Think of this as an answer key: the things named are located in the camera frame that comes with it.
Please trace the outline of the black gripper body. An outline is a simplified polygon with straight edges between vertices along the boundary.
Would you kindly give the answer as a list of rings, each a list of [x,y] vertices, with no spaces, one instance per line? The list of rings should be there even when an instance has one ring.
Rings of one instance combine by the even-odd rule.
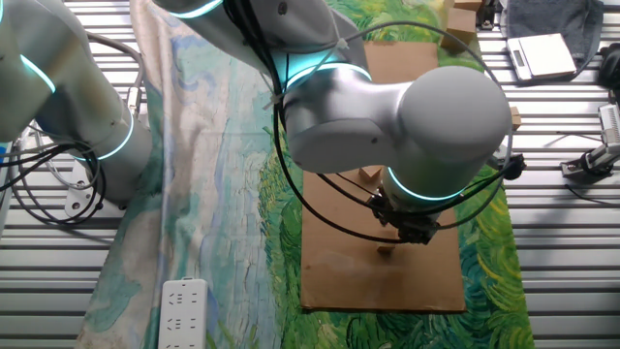
[[[390,225],[399,231],[418,235],[418,230],[430,230],[439,227],[438,223],[428,216],[413,215],[411,212],[398,213],[388,198],[381,193],[371,197],[373,215],[386,227]]]

